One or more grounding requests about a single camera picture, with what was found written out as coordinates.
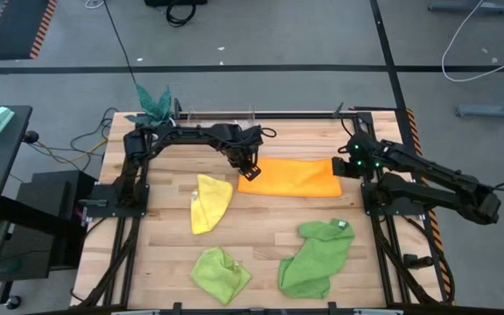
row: wooden tabletop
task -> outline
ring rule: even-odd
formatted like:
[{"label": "wooden tabletop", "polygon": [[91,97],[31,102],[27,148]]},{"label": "wooden tabletop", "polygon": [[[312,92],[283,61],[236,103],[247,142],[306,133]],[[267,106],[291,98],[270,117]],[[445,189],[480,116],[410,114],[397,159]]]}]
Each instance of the wooden tabletop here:
[{"label": "wooden tabletop", "polygon": [[[115,114],[100,176],[102,183],[112,183],[120,175],[124,158],[123,135],[134,128],[133,123],[124,119],[127,114],[130,113]],[[379,140],[402,141],[394,112],[374,112],[373,118]],[[234,122],[199,123],[208,126]],[[331,158],[339,156],[336,150],[348,139],[340,121],[335,119],[256,122],[277,131],[277,137],[263,139],[261,157]],[[249,126],[248,121],[238,123],[244,129]],[[346,123],[350,130],[354,129],[348,121]],[[234,196],[225,216],[212,232],[194,235],[190,229],[190,198],[197,188],[196,175],[200,173],[233,184]],[[236,191],[237,179],[237,170],[227,159],[205,145],[171,146],[150,162],[150,199],[137,242],[130,309],[171,309],[174,302],[182,302],[186,309],[223,308],[189,277],[200,254],[215,246],[221,246],[252,274],[248,285],[227,308],[324,308],[329,301],[337,302],[338,307],[385,306],[375,239],[370,219],[363,209],[358,179],[340,178],[343,195],[338,198],[245,194]],[[329,296],[324,300],[286,297],[277,286],[279,261],[294,256],[300,249],[304,240],[298,237],[298,226],[308,221],[329,222],[332,218],[350,222],[355,239],[344,268],[330,277]],[[402,253],[430,255],[429,245],[419,231],[402,218],[395,219],[395,224]],[[129,229],[130,224],[126,223],[126,235]],[[88,236],[74,288],[78,296],[84,298],[109,266],[115,230],[116,219],[109,218]],[[394,267],[389,262],[388,267],[395,300],[400,302]],[[433,268],[412,273],[432,297],[440,299]],[[116,278],[113,301],[119,300],[121,279],[118,278],[123,278],[122,274],[120,271]]]}]

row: gray floor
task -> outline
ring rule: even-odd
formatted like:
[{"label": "gray floor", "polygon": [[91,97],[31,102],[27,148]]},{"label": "gray floor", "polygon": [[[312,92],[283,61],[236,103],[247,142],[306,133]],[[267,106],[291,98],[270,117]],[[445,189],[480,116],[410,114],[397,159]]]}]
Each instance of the gray floor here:
[{"label": "gray floor", "polygon": [[[430,13],[428,1],[380,0],[381,14],[397,65],[440,65],[450,36],[464,15]],[[109,8],[134,66],[347,64],[384,65],[372,11],[364,0],[212,0],[200,6],[186,27],[173,29],[159,10],[143,1],[111,0]],[[478,16],[452,48],[449,65],[504,62],[504,16]],[[104,8],[87,10],[83,1],[60,1],[41,54],[35,60],[0,61],[0,67],[122,67],[122,50]],[[475,73],[455,73],[465,77]],[[454,116],[464,102],[504,102],[504,73],[459,84],[441,73],[400,73],[408,108],[414,109],[423,153],[487,183],[504,181],[504,120]],[[136,80],[158,96],[169,85],[184,109],[316,110],[349,106],[393,108],[387,73],[246,72],[137,73]],[[34,107],[30,129],[52,146],[91,131],[108,107],[137,110],[130,75],[0,75],[0,105]],[[97,136],[84,145],[98,141]],[[71,168],[21,147],[12,173],[23,180],[34,172]],[[97,177],[94,161],[87,172]],[[4,194],[14,197],[9,179]],[[444,245],[457,285],[457,305],[504,308],[504,193],[500,222],[477,226],[438,212]],[[63,309],[73,271],[46,280],[16,283],[24,298],[16,311]]]}]

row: yellow cloth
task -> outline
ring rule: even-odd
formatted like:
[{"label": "yellow cloth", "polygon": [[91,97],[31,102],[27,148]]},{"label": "yellow cloth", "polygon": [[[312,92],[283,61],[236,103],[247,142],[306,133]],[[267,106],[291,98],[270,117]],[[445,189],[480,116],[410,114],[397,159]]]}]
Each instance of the yellow cloth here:
[{"label": "yellow cloth", "polygon": [[233,186],[222,180],[198,175],[198,189],[192,192],[192,233],[202,234],[215,228],[227,211]]},{"label": "yellow cloth", "polygon": [[332,160],[302,161],[261,157],[260,175],[252,181],[238,178],[238,191],[284,197],[339,197],[340,179],[333,176]]}]

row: lime green cloth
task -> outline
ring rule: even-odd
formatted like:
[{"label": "lime green cloth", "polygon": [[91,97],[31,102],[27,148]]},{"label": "lime green cloth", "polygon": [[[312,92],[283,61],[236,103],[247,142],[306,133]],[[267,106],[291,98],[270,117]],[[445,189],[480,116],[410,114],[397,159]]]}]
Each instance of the lime green cloth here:
[{"label": "lime green cloth", "polygon": [[298,234],[306,241],[295,257],[281,261],[279,289],[291,298],[325,298],[330,291],[329,276],[346,262],[354,231],[344,220],[333,219],[330,224],[301,224]]},{"label": "lime green cloth", "polygon": [[201,254],[190,278],[201,289],[227,305],[250,281],[252,276],[221,248],[210,248]]}]

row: mint green object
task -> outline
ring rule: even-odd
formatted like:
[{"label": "mint green object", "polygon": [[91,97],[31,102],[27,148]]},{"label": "mint green object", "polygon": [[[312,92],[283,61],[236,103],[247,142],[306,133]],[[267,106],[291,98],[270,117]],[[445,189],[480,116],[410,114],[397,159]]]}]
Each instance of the mint green object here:
[{"label": "mint green object", "polygon": [[166,87],[166,91],[161,95],[161,98],[158,102],[155,102],[144,87],[139,84],[136,87],[141,109],[147,116],[127,115],[126,118],[133,123],[141,123],[152,127],[157,127],[166,122],[171,114],[171,90]]},{"label": "mint green object", "polygon": [[201,289],[227,305],[252,276],[233,257],[217,247],[201,254],[190,278]]},{"label": "mint green object", "polygon": [[295,257],[279,264],[279,289],[290,298],[325,298],[330,276],[346,262],[354,231],[344,220],[332,219],[301,224],[298,234],[306,241]]}]

